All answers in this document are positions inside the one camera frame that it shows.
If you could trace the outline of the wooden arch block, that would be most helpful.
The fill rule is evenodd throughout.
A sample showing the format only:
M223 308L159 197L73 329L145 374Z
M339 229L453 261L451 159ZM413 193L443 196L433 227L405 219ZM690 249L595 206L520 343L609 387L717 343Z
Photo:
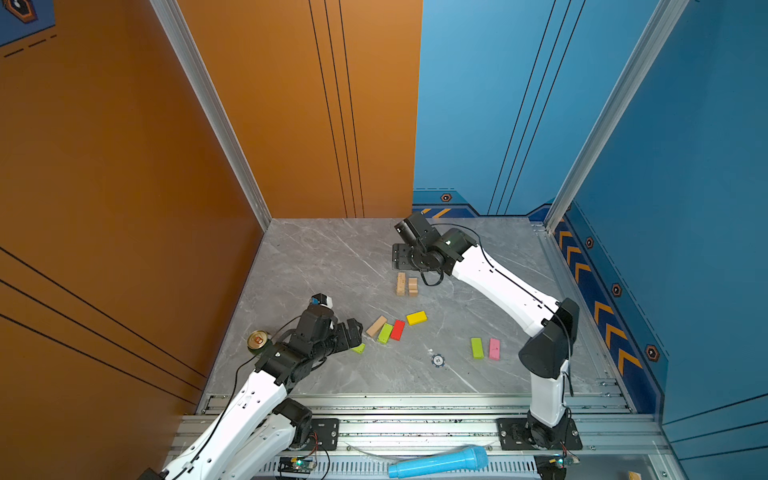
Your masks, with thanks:
M419 281L417 278L409 278L407 284L407 291L409 296L418 295Z
M399 272L397 274L397 282L396 282L396 295L397 296L404 296L406 293L406 284L407 284L407 277L405 272Z

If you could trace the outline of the printed natural wood plank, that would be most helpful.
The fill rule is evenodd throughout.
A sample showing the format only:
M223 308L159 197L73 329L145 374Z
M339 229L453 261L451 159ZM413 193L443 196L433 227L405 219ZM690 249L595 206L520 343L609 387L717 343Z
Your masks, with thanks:
M388 323L384 316L379 316L374 323L366 330L366 334L371 338L376 338L382 328Z

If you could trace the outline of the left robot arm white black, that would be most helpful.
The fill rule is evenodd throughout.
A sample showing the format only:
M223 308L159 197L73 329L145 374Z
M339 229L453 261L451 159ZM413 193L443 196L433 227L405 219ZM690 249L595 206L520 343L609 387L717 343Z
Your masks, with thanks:
M289 397L297 384L333 354L362 344L363 326L340 322L322 305L309 306L295 329L259 350L254 369L217 419L159 472L141 479L250 479L291 445L306 442L312 413Z

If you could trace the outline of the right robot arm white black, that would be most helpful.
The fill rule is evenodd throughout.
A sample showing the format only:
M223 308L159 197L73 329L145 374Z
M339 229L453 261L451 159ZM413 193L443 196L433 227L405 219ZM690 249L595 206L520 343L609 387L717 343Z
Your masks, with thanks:
M452 224L441 233L416 212L395 225L402 241L392 247L398 271L450 276L487 297L514 320L528 340L518 352L530 373L531 403L523 424L523 442L534 449L565 448L578 442L578 432L566 404L572 393L571 358L578 336L580 309L527 284L492 259L474 230Z

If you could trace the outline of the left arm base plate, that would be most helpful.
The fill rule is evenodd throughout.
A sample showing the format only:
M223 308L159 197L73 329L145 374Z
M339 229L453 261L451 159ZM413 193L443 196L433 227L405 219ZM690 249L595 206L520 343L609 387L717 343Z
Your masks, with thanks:
M312 418L311 422L299 427L298 449L313 450L315 447L328 452L338 447L340 420L333 417Z

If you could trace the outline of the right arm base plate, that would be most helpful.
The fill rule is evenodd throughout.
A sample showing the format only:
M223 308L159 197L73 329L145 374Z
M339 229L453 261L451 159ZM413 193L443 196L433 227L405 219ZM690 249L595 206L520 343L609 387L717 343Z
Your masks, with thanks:
M533 417L499 418L496 420L496 427L504 451L583 449L580 433L568 412L554 427L549 427Z

